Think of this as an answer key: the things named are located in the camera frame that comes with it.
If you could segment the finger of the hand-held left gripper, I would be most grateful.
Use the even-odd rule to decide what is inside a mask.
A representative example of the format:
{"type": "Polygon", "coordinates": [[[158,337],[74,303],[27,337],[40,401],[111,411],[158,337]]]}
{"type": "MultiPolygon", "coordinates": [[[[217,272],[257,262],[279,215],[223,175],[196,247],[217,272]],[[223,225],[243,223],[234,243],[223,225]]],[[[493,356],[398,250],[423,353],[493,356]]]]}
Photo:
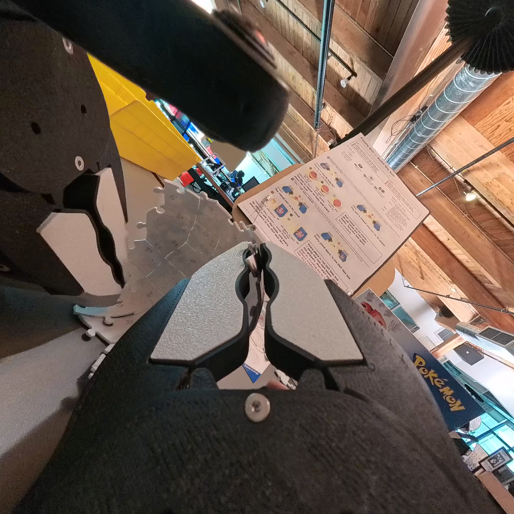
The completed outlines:
{"type": "Polygon", "coordinates": [[[115,305],[125,286],[97,210],[98,181],[97,173],[79,176],[65,188],[62,209],[37,229],[78,284],[79,292],[64,294],[85,307],[115,305]]]}
{"type": "Polygon", "coordinates": [[[110,237],[109,248],[114,253],[110,260],[117,265],[120,278],[126,278],[125,266],[128,260],[126,222],[112,168],[104,168],[96,174],[96,177],[99,179],[96,207],[102,226],[106,228],[110,237]]]}

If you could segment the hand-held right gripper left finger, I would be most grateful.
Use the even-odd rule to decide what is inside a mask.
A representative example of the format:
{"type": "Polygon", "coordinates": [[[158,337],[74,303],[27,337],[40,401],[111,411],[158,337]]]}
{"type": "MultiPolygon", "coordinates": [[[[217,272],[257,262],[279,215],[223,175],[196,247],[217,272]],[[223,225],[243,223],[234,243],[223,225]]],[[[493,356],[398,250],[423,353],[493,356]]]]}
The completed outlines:
{"type": "Polygon", "coordinates": [[[242,366],[261,311],[256,247],[242,242],[189,279],[155,348],[155,364],[205,368],[219,381],[242,366]]]}

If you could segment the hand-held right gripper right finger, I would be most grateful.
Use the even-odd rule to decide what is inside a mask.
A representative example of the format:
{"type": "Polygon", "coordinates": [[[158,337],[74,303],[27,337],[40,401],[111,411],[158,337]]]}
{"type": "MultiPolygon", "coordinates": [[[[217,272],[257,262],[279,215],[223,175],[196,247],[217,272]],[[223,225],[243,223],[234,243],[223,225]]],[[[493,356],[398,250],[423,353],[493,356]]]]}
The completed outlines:
{"type": "Polygon", "coordinates": [[[295,255],[260,246],[265,293],[265,352],[295,381],[308,369],[363,364],[364,356],[326,282],[295,255]]]}

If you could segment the grey partial puzzle ball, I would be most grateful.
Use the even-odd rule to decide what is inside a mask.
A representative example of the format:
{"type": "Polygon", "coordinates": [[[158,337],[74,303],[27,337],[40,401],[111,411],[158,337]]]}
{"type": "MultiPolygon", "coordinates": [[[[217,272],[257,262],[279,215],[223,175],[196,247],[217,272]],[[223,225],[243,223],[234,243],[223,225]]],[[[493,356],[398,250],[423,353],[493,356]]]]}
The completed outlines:
{"type": "Polygon", "coordinates": [[[206,193],[196,194],[178,184],[164,182],[154,191],[164,196],[161,207],[147,211],[138,228],[143,240],[128,249],[127,278],[117,303],[108,307],[74,306],[74,313],[106,348],[92,365],[92,378],[122,335],[178,282],[240,243],[255,242],[254,233],[206,193]]]}

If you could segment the blue puzzle box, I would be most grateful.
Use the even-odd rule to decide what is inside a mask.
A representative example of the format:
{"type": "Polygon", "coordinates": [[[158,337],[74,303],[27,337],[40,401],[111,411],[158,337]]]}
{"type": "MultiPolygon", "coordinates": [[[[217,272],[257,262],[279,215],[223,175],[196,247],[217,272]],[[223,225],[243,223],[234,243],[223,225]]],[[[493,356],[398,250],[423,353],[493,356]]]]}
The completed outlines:
{"type": "Polygon", "coordinates": [[[389,307],[367,289],[355,301],[402,347],[428,386],[449,430],[457,430],[485,413],[389,307]]]}

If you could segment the yellow plastic bin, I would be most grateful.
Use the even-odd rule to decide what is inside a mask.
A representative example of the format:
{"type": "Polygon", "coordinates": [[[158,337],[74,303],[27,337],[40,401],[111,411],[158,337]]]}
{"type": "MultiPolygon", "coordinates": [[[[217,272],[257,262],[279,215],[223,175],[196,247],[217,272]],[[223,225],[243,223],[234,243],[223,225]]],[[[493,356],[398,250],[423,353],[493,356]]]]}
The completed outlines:
{"type": "Polygon", "coordinates": [[[120,157],[168,180],[200,161],[141,87],[94,56],[88,58],[104,95],[120,157]]]}

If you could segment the thin black ceiling rod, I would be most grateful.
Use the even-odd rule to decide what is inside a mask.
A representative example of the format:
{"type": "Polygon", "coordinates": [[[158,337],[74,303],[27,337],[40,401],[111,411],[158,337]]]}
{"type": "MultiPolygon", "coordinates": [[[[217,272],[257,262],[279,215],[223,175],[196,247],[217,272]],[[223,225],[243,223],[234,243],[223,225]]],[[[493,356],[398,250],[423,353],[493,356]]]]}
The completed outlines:
{"type": "Polygon", "coordinates": [[[467,163],[463,167],[461,167],[461,168],[457,169],[456,171],[452,172],[450,175],[448,175],[447,177],[443,178],[442,180],[440,180],[440,181],[438,181],[438,182],[428,186],[426,189],[420,191],[415,196],[416,197],[420,197],[420,196],[426,194],[428,191],[431,191],[431,190],[439,187],[444,182],[446,182],[446,181],[456,177],[457,175],[460,175],[464,171],[469,170],[473,166],[483,162],[484,160],[488,159],[489,157],[492,157],[495,153],[502,151],[503,149],[505,149],[506,147],[508,147],[511,144],[513,144],[513,137],[509,138],[505,142],[501,143],[500,145],[496,146],[495,148],[493,148],[492,150],[486,152],[485,154],[481,155],[480,157],[472,160],[471,162],[467,163]]]}
{"type": "Polygon", "coordinates": [[[495,307],[495,306],[488,305],[488,304],[478,303],[478,302],[475,302],[475,301],[472,301],[472,300],[469,300],[469,299],[457,298],[456,296],[453,296],[452,294],[444,294],[444,293],[439,293],[439,292],[431,292],[431,291],[428,291],[428,290],[425,290],[425,289],[413,287],[413,286],[411,286],[409,284],[403,284],[403,287],[407,288],[407,289],[410,289],[410,290],[414,290],[416,292],[422,292],[422,293],[429,294],[429,295],[432,295],[432,296],[436,296],[436,297],[440,297],[440,298],[445,298],[445,299],[449,299],[449,300],[452,300],[452,301],[464,303],[464,304],[467,304],[467,305],[472,305],[474,307],[481,307],[483,309],[487,309],[487,310],[490,310],[490,311],[500,312],[500,313],[504,313],[504,314],[513,316],[513,307],[495,307]]]}

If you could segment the printed tag sign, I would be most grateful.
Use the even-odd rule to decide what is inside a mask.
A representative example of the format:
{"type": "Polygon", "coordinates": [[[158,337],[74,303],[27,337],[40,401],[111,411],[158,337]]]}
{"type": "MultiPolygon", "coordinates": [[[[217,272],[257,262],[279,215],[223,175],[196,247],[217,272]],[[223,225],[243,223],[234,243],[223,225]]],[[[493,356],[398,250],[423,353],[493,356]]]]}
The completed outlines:
{"type": "Polygon", "coordinates": [[[487,455],[479,462],[479,466],[486,472],[495,472],[513,461],[512,455],[505,447],[487,455]]]}

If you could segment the black slanted pole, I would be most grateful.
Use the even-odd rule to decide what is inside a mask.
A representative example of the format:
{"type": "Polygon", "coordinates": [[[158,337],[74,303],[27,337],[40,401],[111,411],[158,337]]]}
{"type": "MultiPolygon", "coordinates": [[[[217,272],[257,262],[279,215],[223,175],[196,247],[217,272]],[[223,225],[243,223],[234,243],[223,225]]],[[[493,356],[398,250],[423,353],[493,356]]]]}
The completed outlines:
{"type": "Polygon", "coordinates": [[[452,61],[455,61],[457,58],[465,54],[469,48],[472,47],[474,40],[475,37],[469,35],[462,38],[461,40],[453,42],[448,49],[446,49],[441,55],[439,55],[418,74],[416,74],[374,112],[371,112],[367,118],[365,118],[351,132],[344,136],[344,138],[335,141],[332,145],[330,145],[330,149],[333,149],[340,144],[349,141],[351,138],[359,134],[366,136],[372,132],[398,108],[400,108],[404,103],[406,103],[410,98],[412,98],[416,93],[418,93],[428,83],[430,83],[431,80],[440,74],[452,61]]]}

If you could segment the black track light bar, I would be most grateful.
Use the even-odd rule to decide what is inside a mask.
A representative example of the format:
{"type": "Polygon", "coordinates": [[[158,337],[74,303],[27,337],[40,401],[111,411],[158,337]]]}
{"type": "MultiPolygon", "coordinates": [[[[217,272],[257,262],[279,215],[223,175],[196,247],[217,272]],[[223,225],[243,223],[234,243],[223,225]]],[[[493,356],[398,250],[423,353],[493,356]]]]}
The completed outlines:
{"type": "MultiPolygon", "coordinates": [[[[312,29],[305,22],[303,22],[303,20],[292,9],[290,9],[282,1],[275,1],[275,2],[277,2],[290,16],[292,16],[292,18],[297,23],[299,23],[300,26],[304,30],[306,30],[321,45],[322,41],[321,41],[320,37],[314,31],[312,31],[312,29]]],[[[328,54],[329,54],[329,56],[334,57],[334,59],[350,73],[350,78],[356,78],[357,77],[357,73],[355,72],[355,70],[352,67],[350,67],[350,65],[348,65],[346,62],[344,62],[338,56],[338,54],[336,54],[334,51],[332,51],[330,47],[328,48],[328,54]]]]}

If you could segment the grey metal beam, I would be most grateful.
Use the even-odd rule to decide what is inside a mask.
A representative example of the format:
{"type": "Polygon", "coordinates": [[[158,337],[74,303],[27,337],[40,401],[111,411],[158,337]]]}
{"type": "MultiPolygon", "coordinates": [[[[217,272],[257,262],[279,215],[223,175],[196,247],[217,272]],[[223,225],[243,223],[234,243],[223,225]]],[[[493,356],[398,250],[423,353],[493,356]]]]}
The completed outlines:
{"type": "MultiPolygon", "coordinates": [[[[447,5],[447,1],[419,1],[378,91],[372,111],[375,111],[449,47],[445,29],[447,5]]],[[[444,73],[441,73],[437,78],[431,79],[422,90],[365,137],[380,155],[384,155],[399,137],[399,133],[409,119],[420,109],[425,99],[435,91],[443,75],[444,73]]]]}

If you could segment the black pleated shade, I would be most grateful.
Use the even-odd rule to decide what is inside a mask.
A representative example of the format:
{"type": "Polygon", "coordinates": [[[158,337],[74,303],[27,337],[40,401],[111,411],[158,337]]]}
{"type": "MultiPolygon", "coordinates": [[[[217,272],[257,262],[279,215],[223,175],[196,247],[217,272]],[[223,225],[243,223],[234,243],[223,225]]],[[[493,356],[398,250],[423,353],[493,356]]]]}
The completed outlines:
{"type": "Polygon", "coordinates": [[[469,40],[462,59],[482,73],[513,71],[513,1],[448,1],[451,41],[469,40]]]}

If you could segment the black wall speaker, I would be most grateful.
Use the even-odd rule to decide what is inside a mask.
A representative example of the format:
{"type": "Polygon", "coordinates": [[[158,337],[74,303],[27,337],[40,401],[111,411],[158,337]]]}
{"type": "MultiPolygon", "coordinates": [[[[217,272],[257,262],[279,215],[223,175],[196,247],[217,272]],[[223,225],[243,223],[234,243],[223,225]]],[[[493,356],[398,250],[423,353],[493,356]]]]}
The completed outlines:
{"type": "Polygon", "coordinates": [[[460,344],[454,351],[468,365],[475,365],[484,359],[484,354],[468,343],[460,344]]]}

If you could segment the rectangular vent duct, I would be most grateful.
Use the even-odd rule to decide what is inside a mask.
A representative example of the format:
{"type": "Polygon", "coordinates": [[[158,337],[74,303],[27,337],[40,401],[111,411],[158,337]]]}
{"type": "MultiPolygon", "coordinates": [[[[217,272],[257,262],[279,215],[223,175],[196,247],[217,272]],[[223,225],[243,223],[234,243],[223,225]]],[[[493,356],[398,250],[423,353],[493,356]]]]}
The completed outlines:
{"type": "Polygon", "coordinates": [[[456,332],[466,341],[497,355],[513,356],[513,334],[487,326],[483,329],[469,323],[459,322],[456,332]]]}

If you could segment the silver spiral air duct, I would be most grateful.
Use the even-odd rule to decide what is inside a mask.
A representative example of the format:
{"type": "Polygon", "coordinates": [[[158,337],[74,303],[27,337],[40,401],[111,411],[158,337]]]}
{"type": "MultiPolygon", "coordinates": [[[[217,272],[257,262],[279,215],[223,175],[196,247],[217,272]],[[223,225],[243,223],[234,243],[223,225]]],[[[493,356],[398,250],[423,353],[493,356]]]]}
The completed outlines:
{"type": "Polygon", "coordinates": [[[400,138],[385,160],[388,166],[398,172],[501,74],[485,73],[464,65],[400,138]]]}

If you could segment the teal hanging rail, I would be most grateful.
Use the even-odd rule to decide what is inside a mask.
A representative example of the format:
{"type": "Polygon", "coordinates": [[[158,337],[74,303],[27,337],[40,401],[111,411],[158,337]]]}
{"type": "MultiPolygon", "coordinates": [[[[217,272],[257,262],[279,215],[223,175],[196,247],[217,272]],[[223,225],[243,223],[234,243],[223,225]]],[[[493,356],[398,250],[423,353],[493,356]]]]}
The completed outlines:
{"type": "Polygon", "coordinates": [[[331,28],[334,16],[335,1],[324,1],[323,17],[320,35],[320,52],[318,61],[318,79],[316,91],[316,108],[314,112],[314,129],[319,131],[321,125],[321,112],[323,109],[327,59],[330,50],[331,28]]]}

